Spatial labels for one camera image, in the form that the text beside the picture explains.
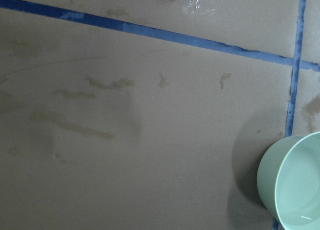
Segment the floor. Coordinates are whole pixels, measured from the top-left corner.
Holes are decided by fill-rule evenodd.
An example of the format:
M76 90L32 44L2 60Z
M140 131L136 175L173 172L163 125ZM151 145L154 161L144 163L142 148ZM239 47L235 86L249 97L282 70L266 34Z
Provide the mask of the floor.
M0 0L0 228L277 229L257 169L320 130L318 2Z

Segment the light green bowl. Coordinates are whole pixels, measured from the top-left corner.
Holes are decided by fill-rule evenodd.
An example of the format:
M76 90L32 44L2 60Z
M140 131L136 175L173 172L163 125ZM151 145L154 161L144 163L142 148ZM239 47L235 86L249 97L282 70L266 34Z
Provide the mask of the light green bowl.
M320 132L273 144L260 162L257 187L285 230L320 230Z

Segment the mint green cup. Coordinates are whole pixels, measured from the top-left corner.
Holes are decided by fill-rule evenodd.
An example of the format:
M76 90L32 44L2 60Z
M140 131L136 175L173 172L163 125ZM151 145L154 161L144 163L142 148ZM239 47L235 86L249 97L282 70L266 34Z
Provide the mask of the mint green cup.
M285 230L319 230L320 132L273 144L260 162L257 188Z

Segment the bowl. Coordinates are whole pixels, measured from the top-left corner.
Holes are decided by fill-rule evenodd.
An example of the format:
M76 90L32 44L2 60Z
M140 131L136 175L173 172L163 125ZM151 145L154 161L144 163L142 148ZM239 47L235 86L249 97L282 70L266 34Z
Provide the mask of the bowl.
M273 144L259 164L257 188L285 230L319 230L320 132Z

